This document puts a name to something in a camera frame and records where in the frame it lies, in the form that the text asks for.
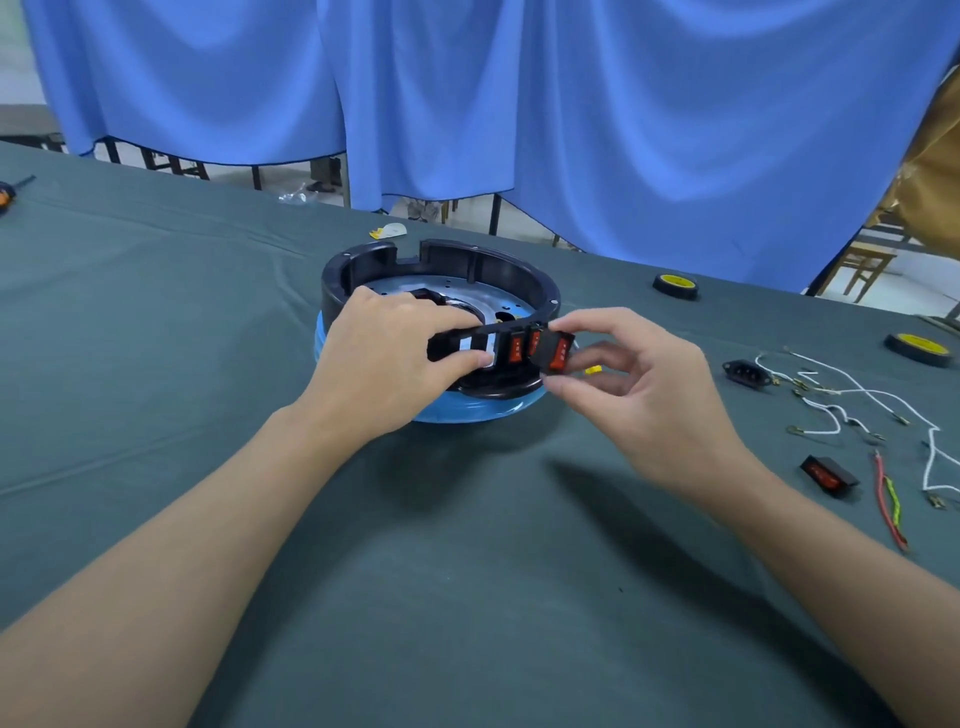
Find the forearm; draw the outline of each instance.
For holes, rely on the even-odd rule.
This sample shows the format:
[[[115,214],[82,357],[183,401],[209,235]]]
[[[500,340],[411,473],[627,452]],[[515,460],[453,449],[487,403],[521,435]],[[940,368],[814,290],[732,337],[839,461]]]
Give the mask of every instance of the forearm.
[[[0,636],[0,724],[186,724],[276,552],[352,452],[295,416],[274,415]]]
[[[960,725],[960,593],[758,463],[704,504],[912,728]]]

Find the plastic bag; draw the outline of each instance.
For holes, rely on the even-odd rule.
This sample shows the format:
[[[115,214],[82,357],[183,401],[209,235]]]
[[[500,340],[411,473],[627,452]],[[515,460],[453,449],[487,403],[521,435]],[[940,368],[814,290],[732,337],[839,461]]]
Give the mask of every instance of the plastic bag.
[[[284,192],[277,197],[285,205],[311,205],[321,202],[320,193],[314,192],[308,187],[312,182],[302,182],[293,192]]]

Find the blue curtain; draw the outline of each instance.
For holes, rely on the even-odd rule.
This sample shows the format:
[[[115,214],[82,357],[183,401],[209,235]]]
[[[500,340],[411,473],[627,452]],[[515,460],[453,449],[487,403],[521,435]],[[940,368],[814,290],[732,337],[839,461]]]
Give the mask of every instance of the blue curtain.
[[[313,0],[26,0],[24,11],[78,154],[107,135],[222,164],[346,148]]]
[[[893,179],[953,0],[527,0],[515,187],[587,251],[800,291]]]
[[[28,0],[75,150],[349,153],[353,203],[503,191],[601,255],[799,290],[892,179],[955,0]]]

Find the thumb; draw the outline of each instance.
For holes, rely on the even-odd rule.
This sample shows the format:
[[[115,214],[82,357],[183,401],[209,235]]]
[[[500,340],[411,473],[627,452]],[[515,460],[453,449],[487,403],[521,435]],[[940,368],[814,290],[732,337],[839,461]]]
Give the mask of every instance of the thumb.
[[[446,389],[461,376],[466,376],[470,372],[485,367],[493,361],[493,357],[487,352],[477,349],[464,349],[460,352],[454,352],[450,356],[445,356],[440,361],[435,361],[431,365],[434,378],[441,380],[443,389]]]
[[[619,400],[573,376],[545,376],[543,386],[598,426]]]

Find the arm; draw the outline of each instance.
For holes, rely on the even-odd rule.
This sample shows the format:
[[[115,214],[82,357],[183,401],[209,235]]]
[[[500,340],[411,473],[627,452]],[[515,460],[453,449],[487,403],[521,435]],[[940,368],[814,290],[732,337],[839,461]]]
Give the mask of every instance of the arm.
[[[549,377],[547,389],[640,475],[730,527],[905,724],[960,725],[960,592],[764,468],[693,344],[627,309],[574,311],[551,327],[612,335],[576,352],[568,370],[613,371]]]
[[[426,359],[434,333],[476,325],[457,308],[358,289],[296,403],[0,635],[0,725],[186,725],[327,480],[488,363],[484,352]]]

